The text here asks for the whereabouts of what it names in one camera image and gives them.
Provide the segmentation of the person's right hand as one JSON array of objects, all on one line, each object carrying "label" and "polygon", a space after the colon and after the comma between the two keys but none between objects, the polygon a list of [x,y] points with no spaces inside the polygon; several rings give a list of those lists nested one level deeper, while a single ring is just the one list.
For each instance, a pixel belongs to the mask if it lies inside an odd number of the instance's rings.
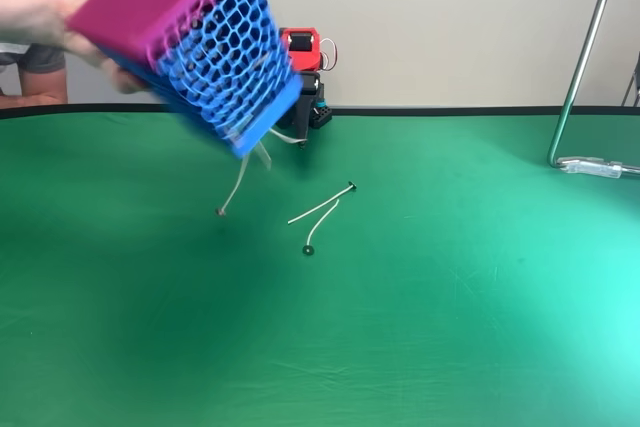
[{"label": "person's right hand", "polygon": [[146,91],[148,86],[143,81],[118,66],[86,37],[68,28],[67,20],[87,1],[33,0],[34,9],[27,14],[21,32],[29,41],[61,48],[101,70],[120,93]]}]

